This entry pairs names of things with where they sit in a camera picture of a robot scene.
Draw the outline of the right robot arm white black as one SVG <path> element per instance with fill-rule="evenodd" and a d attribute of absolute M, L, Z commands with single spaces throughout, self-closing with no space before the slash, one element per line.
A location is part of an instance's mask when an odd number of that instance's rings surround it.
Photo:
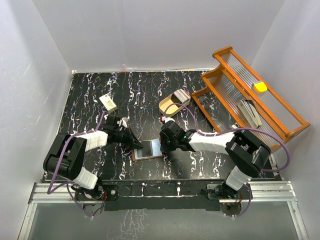
<path fill-rule="evenodd" d="M 209 151 L 226 154 L 235 164 L 222 184 L 204 192 L 223 199 L 235 199 L 241 188 L 257 178 L 272 151 L 250 130 L 241 129 L 219 135 L 183 130 L 175 121 L 166 122 L 159 133 L 161 151 L 164 153 L 180 149 L 185 152 Z"/>

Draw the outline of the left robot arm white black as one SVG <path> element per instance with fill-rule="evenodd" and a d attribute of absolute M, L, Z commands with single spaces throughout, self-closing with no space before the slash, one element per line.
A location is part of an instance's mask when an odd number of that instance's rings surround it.
<path fill-rule="evenodd" d="M 122 144 L 129 151 L 143 148 L 126 118 L 102 115 L 94 129 L 57 134 L 44 159 L 43 169 L 54 177 L 64 178 L 86 189 L 86 194 L 97 200 L 103 195 L 104 188 L 98 184 L 99 178 L 83 166 L 85 153 L 113 143 Z"/>

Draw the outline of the orange leather card holder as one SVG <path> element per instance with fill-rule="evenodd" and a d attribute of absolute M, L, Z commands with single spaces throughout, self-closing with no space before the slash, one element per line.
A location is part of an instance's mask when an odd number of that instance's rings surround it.
<path fill-rule="evenodd" d="M 150 140 L 143 140 L 140 142 L 142 148 L 134 148 L 132 152 L 132 160 L 144 161 L 155 158 L 163 158 L 165 155 L 161 151 L 161 139 L 155 138 Z"/>

